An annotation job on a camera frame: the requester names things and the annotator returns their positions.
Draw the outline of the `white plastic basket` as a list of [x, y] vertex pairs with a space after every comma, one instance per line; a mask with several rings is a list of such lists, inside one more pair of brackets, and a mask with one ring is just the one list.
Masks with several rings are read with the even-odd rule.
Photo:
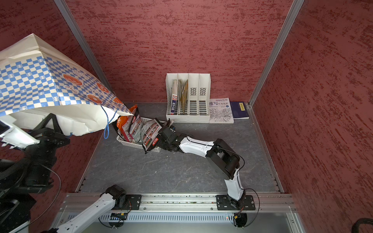
[[[143, 124], [145, 124], [145, 123], [147, 123], [150, 120], [152, 120], [152, 119], [146, 118], [146, 117], [142, 117], [141, 121], [142, 121]], [[133, 141], [128, 142], [128, 141], [124, 140], [122, 136], [123, 135], [121, 134], [120, 130], [118, 129], [117, 130], [117, 138], [116, 138], [116, 140], [120, 144], [122, 144], [123, 146], [127, 146], [127, 147], [131, 147], [131, 148], [136, 148], [136, 149], [143, 150], [143, 146], [142, 146], [142, 141], [141, 140], [140, 141], [135, 141], [135, 142], [133, 142]], [[153, 149], [151, 149], [151, 151], [153, 151], [153, 152], [161, 152], [161, 150], [162, 149], [160, 147], [158, 147], [158, 146], [156, 146]]]

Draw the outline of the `orange condiment packet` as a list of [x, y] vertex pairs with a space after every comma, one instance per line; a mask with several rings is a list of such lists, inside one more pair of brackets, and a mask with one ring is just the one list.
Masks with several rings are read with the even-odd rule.
[[119, 135], [122, 137], [124, 141], [136, 143], [138, 141], [136, 139], [136, 133], [140, 125], [138, 105], [134, 105], [129, 110], [132, 115], [119, 117], [117, 120], [117, 128], [119, 130]]

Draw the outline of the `white blue checkered paper bag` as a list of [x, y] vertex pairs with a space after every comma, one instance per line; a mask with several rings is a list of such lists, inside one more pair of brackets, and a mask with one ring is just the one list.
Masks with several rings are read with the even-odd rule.
[[1, 51], [1, 116], [33, 129], [48, 114], [65, 135], [82, 136], [131, 113], [93, 74], [31, 34]]

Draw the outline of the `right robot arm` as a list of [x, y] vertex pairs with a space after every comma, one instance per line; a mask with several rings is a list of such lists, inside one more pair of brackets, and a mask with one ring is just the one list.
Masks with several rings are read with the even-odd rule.
[[247, 196], [241, 187], [241, 158], [224, 140], [201, 141], [164, 126], [157, 132], [152, 145], [205, 158], [212, 170], [224, 179], [227, 187], [227, 194], [216, 196], [218, 210], [256, 210], [253, 196]]

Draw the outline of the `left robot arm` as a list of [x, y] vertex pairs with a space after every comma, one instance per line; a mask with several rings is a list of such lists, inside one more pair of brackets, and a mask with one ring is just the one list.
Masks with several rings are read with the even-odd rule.
[[[1, 232], [27, 233], [33, 223], [31, 209], [42, 194], [52, 188], [52, 167], [58, 148], [70, 143], [55, 114], [47, 115], [33, 130], [26, 132], [15, 125], [10, 115], [1, 117], [1, 138], [24, 152], [18, 162], [1, 160]], [[81, 233], [104, 213], [127, 207], [126, 192], [118, 185], [109, 187], [88, 208], [50, 233]]]

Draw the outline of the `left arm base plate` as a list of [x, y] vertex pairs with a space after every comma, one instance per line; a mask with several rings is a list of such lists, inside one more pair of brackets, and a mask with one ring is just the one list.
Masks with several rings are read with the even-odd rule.
[[141, 205], [142, 195], [140, 194], [127, 194], [125, 198], [125, 204], [122, 210], [139, 210]]

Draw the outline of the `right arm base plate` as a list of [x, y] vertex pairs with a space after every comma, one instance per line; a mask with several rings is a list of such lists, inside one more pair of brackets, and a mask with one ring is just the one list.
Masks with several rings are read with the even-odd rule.
[[256, 210], [254, 198], [252, 195], [245, 195], [240, 198], [239, 201], [236, 201], [233, 198], [230, 198], [228, 195], [217, 195], [216, 203], [218, 210], [232, 210], [232, 211], [241, 211], [241, 210]]

